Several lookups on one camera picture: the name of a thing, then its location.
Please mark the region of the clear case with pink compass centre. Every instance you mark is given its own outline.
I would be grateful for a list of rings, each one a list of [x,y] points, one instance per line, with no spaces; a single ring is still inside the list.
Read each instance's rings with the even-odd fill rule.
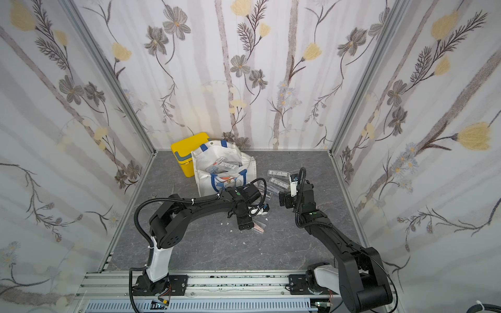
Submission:
[[[254,220],[253,223],[254,223],[254,226],[253,226],[252,230],[254,232],[259,233],[259,234],[263,234],[266,231],[267,226],[264,223],[261,223],[257,220]]]

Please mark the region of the white canvas cartoon tote bag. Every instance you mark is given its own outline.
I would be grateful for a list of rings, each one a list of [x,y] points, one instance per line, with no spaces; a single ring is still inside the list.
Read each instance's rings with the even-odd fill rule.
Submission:
[[[228,187],[244,186],[257,178],[255,158],[226,140],[203,143],[191,155],[200,196],[213,195]]]

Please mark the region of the clear long compass case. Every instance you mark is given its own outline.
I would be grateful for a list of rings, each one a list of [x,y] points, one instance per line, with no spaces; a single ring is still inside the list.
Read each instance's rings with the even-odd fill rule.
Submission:
[[[231,172],[242,166],[241,162],[229,160],[226,157],[218,158],[212,165],[206,168],[206,172],[217,175],[220,173]]]

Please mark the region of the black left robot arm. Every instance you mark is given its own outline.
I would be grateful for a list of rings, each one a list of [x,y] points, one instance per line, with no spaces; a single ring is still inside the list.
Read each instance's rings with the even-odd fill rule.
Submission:
[[[239,230],[250,230],[254,228],[253,217],[269,210],[265,203],[266,192],[266,180],[259,177],[212,196],[185,199],[172,194],[142,202],[134,211],[133,221],[139,234],[148,242],[149,255],[145,266],[129,269],[129,300],[133,311],[139,311],[134,302],[134,291],[160,297],[172,291],[168,262],[172,248],[184,238],[191,222],[226,212],[228,218],[236,217]],[[139,214],[144,207],[156,202],[162,205],[149,219],[150,230],[146,232],[140,225]]]

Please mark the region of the right arm mounting base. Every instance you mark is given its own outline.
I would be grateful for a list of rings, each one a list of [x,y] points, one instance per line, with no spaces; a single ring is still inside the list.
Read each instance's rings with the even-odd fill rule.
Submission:
[[[285,289],[293,296],[331,295],[331,290],[318,285],[313,275],[308,273],[289,275]]]

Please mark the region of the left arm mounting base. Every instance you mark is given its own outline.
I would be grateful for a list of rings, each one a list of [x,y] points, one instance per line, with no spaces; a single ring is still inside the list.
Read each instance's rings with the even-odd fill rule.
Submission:
[[[152,281],[146,271],[133,280],[133,296],[184,296],[187,289],[187,275],[167,275],[156,282]]]

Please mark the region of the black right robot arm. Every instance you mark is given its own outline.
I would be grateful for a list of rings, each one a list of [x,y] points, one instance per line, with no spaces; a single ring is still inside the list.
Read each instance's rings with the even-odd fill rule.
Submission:
[[[398,305],[398,291],[379,252],[349,239],[317,208],[306,168],[291,175],[290,184],[290,191],[279,193],[280,206],[292,209],[296,226],[317,238],[338,264],[332,278],[313,273],[315,284],[338,293],[350,312],[374,312],[379,307]]]

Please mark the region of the yellow plastic lidded box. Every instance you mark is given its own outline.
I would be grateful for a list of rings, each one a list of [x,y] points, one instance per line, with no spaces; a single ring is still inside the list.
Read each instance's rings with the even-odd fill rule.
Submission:
[[[171,145],[171,151],[186,177],[194,176],[192,152],[209,141],[206,133],[199,133]]]

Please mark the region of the aluminium front rail frame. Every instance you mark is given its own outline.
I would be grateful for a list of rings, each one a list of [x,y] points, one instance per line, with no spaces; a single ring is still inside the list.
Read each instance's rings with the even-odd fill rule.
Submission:
[[[175,271],[164,296],[129,295],[129,274],[87,274],[70,312],[348,312],[337,292],[312,292],[305,271]]]

